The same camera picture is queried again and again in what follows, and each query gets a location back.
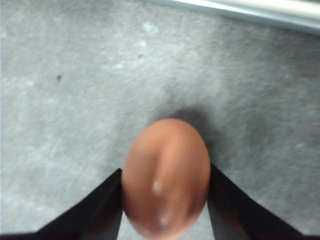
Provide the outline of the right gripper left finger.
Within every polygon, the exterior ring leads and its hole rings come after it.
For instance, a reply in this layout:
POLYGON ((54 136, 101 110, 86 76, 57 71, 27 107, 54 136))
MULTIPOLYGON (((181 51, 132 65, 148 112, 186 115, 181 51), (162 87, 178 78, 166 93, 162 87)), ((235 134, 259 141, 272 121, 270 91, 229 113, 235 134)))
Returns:
POLYGON ((123 214, 122 170, 37 231, 2 234, 2 240, 116 240, 123 214))

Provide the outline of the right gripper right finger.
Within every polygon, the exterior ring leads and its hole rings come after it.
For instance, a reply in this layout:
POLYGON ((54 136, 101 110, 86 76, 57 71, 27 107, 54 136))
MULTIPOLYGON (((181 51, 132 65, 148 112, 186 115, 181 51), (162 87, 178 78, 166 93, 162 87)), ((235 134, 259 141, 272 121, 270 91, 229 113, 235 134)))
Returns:
POLYGON ((306 235, 264 208, 235 185, 214 164, 210 165, 207 206, 211 226, 218 215, 227 226, 250 240, 318 240, 306 235))

